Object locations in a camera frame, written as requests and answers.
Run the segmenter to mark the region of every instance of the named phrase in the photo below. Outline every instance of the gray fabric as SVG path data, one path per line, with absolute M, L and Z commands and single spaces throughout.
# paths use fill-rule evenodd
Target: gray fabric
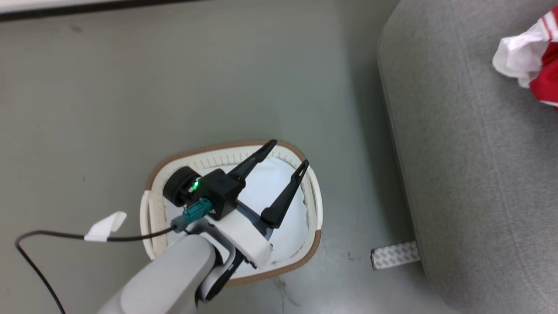
M 403 0 L 379 47 L 423 265 L 464 313 L 558 312 L 558 112 L 491 66 L 554 0 Z

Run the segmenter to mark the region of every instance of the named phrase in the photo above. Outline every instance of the floor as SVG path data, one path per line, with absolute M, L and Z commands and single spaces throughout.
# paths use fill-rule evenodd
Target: floor
M 83 233 L 116 210 L 128 213 L 119 234 L 137 234 L 162 158 L 277 138 L 320 181 L 320 247 L 304 267 L 226 288 L 200 313 L 454 313 L 420 264 L 374 272 L 368 256 L 413 239 L 376 65 L 396 2 L 209 1 L 0 23 L 3 312 L 56 313 L 17 235 Z M 24 246 L 68 313 L 96 313 L 148 262 L 141 243 Z

